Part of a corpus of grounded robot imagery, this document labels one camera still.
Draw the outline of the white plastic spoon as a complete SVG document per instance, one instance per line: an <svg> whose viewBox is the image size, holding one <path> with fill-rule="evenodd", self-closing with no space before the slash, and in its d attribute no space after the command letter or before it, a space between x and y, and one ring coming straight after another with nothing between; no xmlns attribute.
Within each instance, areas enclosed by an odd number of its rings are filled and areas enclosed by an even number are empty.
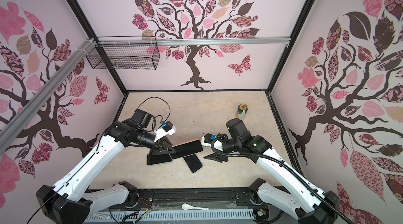
<svg viewBox="0 0 403 224"><path fill-rule="evenodd" d="M182 209L183 210L203 210L203 211L209 211L209 208L206 207L196 207L196 206L192 206L190 204L182 204Z"/></svg>

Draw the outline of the black smartphone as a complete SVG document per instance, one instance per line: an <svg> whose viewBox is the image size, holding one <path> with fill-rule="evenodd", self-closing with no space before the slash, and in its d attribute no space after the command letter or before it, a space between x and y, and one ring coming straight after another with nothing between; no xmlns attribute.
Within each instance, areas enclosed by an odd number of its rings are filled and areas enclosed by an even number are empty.
<svg viewBox="0 0 403 224"><path fill-rule="evenodd" d="M188 143L174 148L176 149L176 154L171 154L173 160L203 151L201 142Z"/></svg>

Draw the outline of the black phone white case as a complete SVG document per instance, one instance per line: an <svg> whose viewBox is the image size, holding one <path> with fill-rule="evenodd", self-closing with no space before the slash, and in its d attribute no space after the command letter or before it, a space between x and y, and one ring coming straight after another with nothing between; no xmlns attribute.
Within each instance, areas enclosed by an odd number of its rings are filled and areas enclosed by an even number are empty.
<svg viewBox="0 0 403 224"><path fill-rule="evenodd" d="M170 163L172 162L173 159L169 154L164 154L164 155L147 155L147 165L152 166L152 165L158 165L158 164L165 164L165 163Z"/></svg>

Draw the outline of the aluminium bar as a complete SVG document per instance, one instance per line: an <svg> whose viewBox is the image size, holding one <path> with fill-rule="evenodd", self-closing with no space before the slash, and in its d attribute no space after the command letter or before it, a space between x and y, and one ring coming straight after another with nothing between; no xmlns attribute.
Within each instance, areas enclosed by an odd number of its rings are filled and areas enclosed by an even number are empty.
<svg viewBox="0 0 403 224"><path fill-rule="evenodd" d="M206 39L131 39L131 40L101 40L98 44L106 45L152 45L152 46L197 46L197 45L257 45L257 44L286 44L289 37L252 37L252 38L206 38Z"/></svg>
<svg viewBox="0 0 403 224"><path fill-rule="evenodd" d="M59 85L67 78L73 68L95 48L93 38L85 40L64 63L61 68L48 80L42 88L27 102L22 110L1 131L1 153L4 153L19 133L37 114L45 102L56 91Z"/></svg>

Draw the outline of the black phone clear case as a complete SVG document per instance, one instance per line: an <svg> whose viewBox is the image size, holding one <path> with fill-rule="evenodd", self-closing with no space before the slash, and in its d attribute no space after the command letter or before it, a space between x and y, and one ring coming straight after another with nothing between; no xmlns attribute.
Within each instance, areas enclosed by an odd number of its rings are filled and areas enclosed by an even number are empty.
<svg viewBox="0 0 403 224"><path fill-rule="evenodd" d="M192 173L197 172L203 167L201 161L199 160L196 154L184 157L184 161Z"/></svg>

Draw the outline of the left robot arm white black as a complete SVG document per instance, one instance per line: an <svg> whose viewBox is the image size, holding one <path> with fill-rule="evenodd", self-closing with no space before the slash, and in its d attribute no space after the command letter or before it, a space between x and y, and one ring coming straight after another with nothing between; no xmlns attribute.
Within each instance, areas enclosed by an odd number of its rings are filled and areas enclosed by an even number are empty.
<svg viewBox="0 0 403 224"><path fill-rule="evenodd" d="M149 148L151 156L176 153L167 138L176 132L175 126L164 121L156 131L146 130L154 119L153 115L136 109L131 118L111 124L75 168L53 186L44 185L37 191L39 211L56 224L81 224L88 216L111 206L135 207L138 190L126 181L92 193L87 189L106 165L128 146Z"/></svg>

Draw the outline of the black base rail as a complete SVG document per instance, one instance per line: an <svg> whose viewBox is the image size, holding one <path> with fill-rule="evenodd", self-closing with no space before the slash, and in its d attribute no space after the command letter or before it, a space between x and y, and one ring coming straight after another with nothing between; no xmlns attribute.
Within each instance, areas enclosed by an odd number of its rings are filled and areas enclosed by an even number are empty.
<svg viewBox="0 0 403 224"><path fill-rule="evenodd" d="M112 208L146 209L179 203L234 203L236 207L254 207L267 204L263 199L274 196L277 190L278 193L284 194L280 199L290 195L282 186L272 189L269 186L266 181L257 179L249 187L138 189L135 203L115 204Z"/></svg>

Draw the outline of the aluminium bar back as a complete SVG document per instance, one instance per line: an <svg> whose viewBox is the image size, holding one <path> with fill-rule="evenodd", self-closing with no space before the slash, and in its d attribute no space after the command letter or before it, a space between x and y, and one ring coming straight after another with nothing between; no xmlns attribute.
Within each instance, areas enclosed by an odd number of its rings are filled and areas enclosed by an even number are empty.
<svg viewBox="0 0 403 224"><path fill-rule="evenodd" d="M289 37L252 37L252 38L206 38L206 39L131 39L131 40L101 40L98 44L106 45L152 45L152 46L197 46L197 45L257 45L257 44L286 44Z"/></svg>

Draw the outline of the aluminium bar left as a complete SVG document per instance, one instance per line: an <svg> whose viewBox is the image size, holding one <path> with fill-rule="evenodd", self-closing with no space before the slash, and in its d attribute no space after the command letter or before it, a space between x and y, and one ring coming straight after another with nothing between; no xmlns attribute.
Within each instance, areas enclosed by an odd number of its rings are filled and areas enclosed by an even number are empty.
<svg viewBox="0 0 403 224"><path fill-rule="evenodd" d="M61 68L48 80L42 88L27 102L22 110L1 131L1 153L4 153L19 133L37 114L45 102L56 91L59 85L67 78L73 68L95 48L93 38L85 40L64 63Z"/></svg>

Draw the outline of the pink phone case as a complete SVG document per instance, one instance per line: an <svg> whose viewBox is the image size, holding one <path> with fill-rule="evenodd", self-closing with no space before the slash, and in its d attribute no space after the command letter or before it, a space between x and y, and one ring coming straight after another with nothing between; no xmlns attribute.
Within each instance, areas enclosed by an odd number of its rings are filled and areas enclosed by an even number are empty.
<svg viewBox="0 0 403 224"><path fill-rule="evenodd" d="M200 142L200 139L190 140L190 141L187 141L187 142L184 142L184 143L180 143L180 144L174 145L173 147L178 147L178 146L180 146L180 145L184 145L184 144L188 144L188 143L193 143L193 142Z"/></svg>

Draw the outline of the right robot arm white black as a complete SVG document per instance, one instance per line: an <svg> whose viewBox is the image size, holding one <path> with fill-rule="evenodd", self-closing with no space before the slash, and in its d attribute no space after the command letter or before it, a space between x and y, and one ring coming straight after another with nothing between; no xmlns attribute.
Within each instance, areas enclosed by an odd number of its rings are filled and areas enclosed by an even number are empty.
<svg viewBox="0 0 403 224"><path fill-rule="evenodd" d="M206 134L203 146L211 147L215 159L245 157L270 173L285 190L278 189L261 179L251 185L252 198L258 204L277 207L299 224L332 224L339 215L340 200L332 192L325 192L300 175L259 135L253 136L238 118L226 123L228 134Z"/></svg>

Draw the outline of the green beverage can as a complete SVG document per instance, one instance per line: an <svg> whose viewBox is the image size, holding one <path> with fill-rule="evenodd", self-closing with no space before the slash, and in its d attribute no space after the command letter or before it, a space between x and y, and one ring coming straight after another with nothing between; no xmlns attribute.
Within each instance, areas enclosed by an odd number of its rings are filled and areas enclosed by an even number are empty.
<svg viewBox="0 0 403 224"><path fill-rule="evenodd" d="M246 104L240 104L237 107L237 113L236 117L239 118L240 120L244 120L246 118L248 112L248 107Z"/></svg>

